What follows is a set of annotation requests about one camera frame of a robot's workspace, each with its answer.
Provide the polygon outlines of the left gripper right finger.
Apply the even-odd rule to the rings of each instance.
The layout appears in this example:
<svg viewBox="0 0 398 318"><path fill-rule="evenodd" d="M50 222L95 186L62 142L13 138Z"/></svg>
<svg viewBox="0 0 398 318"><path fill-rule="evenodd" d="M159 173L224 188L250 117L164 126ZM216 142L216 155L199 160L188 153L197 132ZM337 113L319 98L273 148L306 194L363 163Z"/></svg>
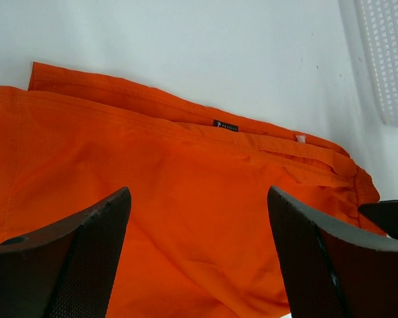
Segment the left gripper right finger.
<svg viewBox="0 0 398 318"><path fill-rule="evenodd" d="M293 317L398 317L398 240L272 187L269 222Z"/></svg>

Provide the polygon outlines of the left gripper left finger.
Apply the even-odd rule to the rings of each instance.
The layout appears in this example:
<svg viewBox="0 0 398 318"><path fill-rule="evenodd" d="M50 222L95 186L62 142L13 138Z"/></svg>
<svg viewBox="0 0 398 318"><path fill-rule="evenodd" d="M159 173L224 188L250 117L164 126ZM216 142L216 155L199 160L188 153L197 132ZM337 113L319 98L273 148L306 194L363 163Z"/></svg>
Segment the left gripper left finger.
<svg viewBox="0 0 398 318"><path fill-rule="evenodd" d="M131 194L123 187L91 207L0 244L0 317L105 317Z"/></svg>

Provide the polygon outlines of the lime green shorts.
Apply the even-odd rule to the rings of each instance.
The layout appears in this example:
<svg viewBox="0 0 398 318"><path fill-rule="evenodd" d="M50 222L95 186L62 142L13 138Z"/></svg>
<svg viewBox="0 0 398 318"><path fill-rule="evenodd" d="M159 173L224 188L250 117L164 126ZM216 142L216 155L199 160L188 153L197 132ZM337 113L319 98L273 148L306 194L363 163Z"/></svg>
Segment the lime green shorts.
<svg viewBox="0 0 398 318"><path fill-rule="evenodd" d="M291 318L291 312L286 311L286 312L280 312L280 313L274 313L271 316L272 318Z"/></svg>

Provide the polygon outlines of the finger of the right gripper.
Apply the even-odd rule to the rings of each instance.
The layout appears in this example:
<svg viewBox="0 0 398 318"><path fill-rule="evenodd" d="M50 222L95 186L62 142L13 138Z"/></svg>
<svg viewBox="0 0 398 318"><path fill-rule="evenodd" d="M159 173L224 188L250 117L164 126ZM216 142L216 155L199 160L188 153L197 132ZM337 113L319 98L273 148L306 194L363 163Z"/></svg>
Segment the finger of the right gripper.
<svg viewBox="0 0 398 318"><path fill-rule="evenodd" d="M398 200L366 203L358 211L391 238L398 240Z"/></svg>

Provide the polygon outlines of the orange shorts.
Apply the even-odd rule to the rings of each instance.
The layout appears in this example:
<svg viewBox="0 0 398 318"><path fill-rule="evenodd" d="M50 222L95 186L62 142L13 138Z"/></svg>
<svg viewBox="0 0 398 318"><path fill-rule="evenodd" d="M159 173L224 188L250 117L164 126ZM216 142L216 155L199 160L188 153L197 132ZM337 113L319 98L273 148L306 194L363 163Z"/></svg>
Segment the orange shorts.
<svg viewBox="0 0 398 318"><path fill-rule="evenodd" d="M121 78L34 63L0 86L0 242L132 195L108 317L289 311L267 193L361 229L379 194L337 144Z"/></svg>

